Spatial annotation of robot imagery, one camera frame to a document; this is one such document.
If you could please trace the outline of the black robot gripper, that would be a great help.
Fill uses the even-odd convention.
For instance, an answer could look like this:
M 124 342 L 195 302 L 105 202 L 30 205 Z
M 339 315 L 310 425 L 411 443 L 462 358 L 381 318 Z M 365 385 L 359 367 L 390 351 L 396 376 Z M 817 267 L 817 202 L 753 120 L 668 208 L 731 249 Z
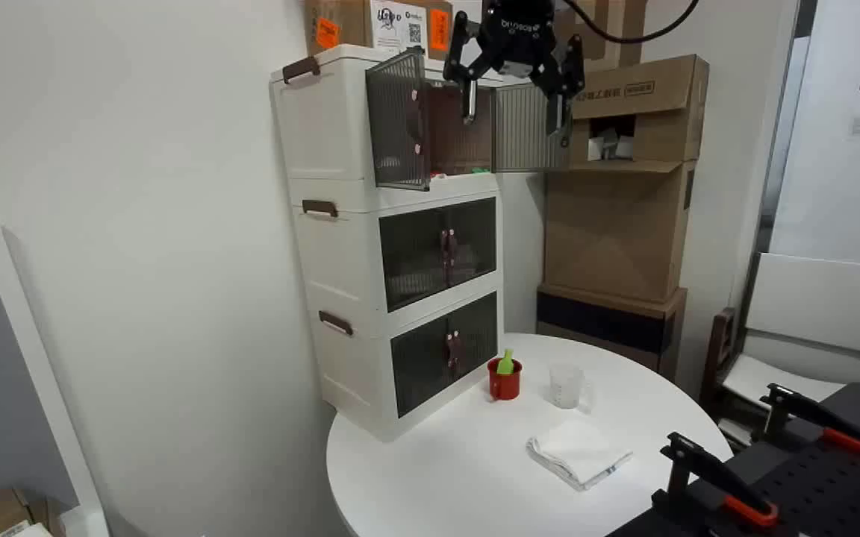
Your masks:
M 456 12 L 442 73 L 462 96 L 462 123 L 471 123 L 478 112 L 475 73 L 484 72 L 539 78 L 538 85 L 547 96 L 547 130 L 554 133 L 568 123 L 568 102 L 584 85 L 583 37 L 569 36 L 563 51 L 554 54 L 557 37 L 551 0 L 486 0 L 478 26 L 481 57 L 471 67 L 462 61 L 468 37 L 468 15 Z

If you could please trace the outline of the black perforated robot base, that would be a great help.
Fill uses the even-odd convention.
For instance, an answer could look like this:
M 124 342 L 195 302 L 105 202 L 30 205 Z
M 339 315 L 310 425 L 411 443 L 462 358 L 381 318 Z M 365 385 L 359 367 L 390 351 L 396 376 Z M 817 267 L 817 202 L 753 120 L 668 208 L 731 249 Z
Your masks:
M 822 401 L 860 425 L 860 385 L 848 385 Z M 723 492 L 689 478 L 684 494 L 668 482 L 650 494 L 650 506 L 613 531 L 613 537 L 860 537 L 860 457 L 817 443 L 817 425 L 792 418 L 787 428 L 805 446 L 787 449 L 762 436 L 726 461 L 756 492 L 778 506 L 772 528 L 753 528 L 723 506 Z

